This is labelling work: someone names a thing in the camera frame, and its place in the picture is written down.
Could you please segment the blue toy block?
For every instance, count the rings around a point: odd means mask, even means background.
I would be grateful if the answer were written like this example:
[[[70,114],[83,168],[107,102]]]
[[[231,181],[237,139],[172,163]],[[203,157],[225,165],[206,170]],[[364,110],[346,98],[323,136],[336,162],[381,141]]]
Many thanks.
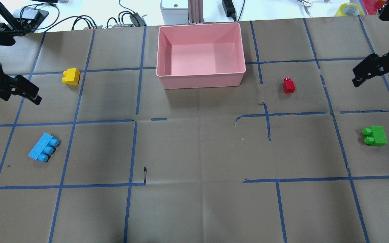
[[[34,160],[46,163],[55,148],[59,146],[60,140],[51,134],[44,133],[29,152],[28,156]]]

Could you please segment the green toy block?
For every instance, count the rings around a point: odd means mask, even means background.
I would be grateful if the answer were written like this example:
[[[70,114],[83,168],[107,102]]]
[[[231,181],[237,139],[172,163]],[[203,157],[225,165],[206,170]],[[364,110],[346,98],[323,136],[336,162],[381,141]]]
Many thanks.
[[[364,143],[369,146],[384,146],[388,144],[383,126],[370,126],[362,130]]]

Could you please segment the pink plastic box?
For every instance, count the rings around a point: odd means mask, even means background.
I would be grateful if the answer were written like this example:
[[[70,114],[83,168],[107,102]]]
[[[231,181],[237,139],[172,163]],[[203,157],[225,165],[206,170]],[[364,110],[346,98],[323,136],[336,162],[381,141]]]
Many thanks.
[[[156,76],[164,89],[237,87],[246,70],[239,23],[159,28]]]

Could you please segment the white box device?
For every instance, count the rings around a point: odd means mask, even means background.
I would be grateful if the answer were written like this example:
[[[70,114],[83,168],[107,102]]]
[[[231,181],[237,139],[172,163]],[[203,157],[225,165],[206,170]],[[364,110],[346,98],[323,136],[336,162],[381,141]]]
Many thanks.
[[[187,0],[161,0],[160,9],[165,25],[183,25],[189,22]]]

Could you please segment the yellow toy block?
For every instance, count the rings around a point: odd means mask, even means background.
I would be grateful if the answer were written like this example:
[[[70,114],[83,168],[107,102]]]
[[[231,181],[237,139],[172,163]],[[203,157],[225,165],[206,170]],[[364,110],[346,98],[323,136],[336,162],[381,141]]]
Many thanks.
[[[69,86],[78,85],[80,81],[80,71],[77,68],[68,68],[63,72],[61,81],[63,84]]]

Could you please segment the yellow tape roll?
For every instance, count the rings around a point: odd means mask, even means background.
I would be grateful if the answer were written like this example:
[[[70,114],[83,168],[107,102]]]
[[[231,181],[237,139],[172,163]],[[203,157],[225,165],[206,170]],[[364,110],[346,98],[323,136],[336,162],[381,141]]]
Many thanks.
[[[360,5],[354,3],[343,3],[337,9],[334,17],[345,17],[345,16],[363,16],[364,11]]]

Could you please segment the red toy block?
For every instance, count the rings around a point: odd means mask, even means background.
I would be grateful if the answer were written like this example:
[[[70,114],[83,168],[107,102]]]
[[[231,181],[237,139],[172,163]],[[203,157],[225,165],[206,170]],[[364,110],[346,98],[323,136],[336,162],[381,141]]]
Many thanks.
[[[294,81],[290,77],[286,77],[283,80],[283,90],[285,94],[291,94],[296,91]]]

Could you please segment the black power adapter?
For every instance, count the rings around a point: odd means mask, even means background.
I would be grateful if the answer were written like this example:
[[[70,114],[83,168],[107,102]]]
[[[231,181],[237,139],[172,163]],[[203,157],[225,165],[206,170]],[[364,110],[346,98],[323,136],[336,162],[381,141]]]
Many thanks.
[[[232,18],[233,20],[236,20],[236,8],[233,4],[232,0],[222,0],[221,1],[225,16],[227,18]]]

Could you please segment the aluminium frame post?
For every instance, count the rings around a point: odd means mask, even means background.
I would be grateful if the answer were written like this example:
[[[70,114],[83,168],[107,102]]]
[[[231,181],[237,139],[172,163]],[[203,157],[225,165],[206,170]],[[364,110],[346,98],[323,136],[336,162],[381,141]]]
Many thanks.
[[[203,0],[188,0],[188,23],[203,24]]]

